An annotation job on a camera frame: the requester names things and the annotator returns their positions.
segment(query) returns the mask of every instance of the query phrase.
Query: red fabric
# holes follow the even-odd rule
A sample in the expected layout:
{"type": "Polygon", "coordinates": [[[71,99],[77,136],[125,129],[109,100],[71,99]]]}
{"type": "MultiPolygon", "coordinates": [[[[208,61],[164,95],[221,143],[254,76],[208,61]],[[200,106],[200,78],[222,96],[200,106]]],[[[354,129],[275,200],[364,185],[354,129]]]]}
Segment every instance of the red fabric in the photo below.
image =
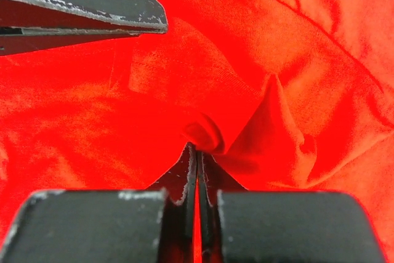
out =
{"type": "Polygon", "coordinates": [[[186,141],[251,190],[340,190],[394,262],[394,2],[159,0],[164,36],[0,58],[0,237],[39,188],[145,188],[186,141]]]}

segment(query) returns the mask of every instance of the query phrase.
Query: red cloth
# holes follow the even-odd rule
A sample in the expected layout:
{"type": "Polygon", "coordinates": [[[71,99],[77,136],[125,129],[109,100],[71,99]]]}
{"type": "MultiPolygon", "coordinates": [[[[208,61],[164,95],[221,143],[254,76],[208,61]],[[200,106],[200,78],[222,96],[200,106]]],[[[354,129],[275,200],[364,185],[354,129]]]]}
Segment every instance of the red cloth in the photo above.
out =
{"type": "Polygon", "coordinates": [[[186,141],[253,190],[340,190],[394,262],[394,2],[159,0],[164,36],[0,58],[0,237],[40,188],[145,188],[186,141]]]}

